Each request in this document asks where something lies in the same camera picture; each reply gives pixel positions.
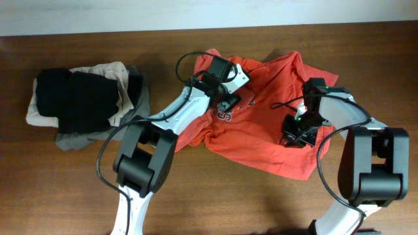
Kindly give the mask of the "red printed t-shirt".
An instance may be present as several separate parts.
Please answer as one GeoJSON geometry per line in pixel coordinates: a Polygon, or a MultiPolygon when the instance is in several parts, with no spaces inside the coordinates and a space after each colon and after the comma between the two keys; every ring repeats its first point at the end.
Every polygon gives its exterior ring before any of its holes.
{"type": "Polygon", "coordinates": [[[305,64],[299,52],[291,52],[269,62],[230,57],[250,76],[237,93],[242,100],[230,112],[217,108],[194,120],[179,136],[176,150],[203,143],[207,149],[242,165],[265,172],[307,180],[316,167],[317,146],[287,148],[281,143],[281,125],[292,110],[271,109],[275,102],[291,101],[302,95],[309,78],[324,78],[334,86],[337,74],[305,64]]]}

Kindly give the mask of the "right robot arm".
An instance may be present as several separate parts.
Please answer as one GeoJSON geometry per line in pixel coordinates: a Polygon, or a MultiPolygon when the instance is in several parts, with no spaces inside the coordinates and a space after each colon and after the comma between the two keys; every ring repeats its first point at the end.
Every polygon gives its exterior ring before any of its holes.
{"type": "Polygon", "coordinates": [[[346,88],[328,86],[323,78],[304,82],[298,100],[296,114],[286,115],[281,127],[285,147],[314,147],[321,127],[335,128],[316,153],[319,177],[334,203],[310,223],[307,234],[375,234],[360,229],[364,220],[408,192],[407,131],[375,120],[346,88]],[[321,152],[337,134],[345,144],[334,193],[323,175],[321,152]]]}

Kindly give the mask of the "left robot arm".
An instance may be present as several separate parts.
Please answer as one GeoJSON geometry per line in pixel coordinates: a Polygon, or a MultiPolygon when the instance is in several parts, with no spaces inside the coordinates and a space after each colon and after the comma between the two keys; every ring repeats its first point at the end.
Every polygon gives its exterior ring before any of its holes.
{"type": "Polygon", "coordinates": [[[150,199],[170,172],[179,135],[213,106],[232,110],[240,102],[235,92],[247,82],[241,65],[214,55],[209,68],[196,72],[164,110],[126,125],[113,164],[120,194],[113,234],[143,233],[150,199]]]}

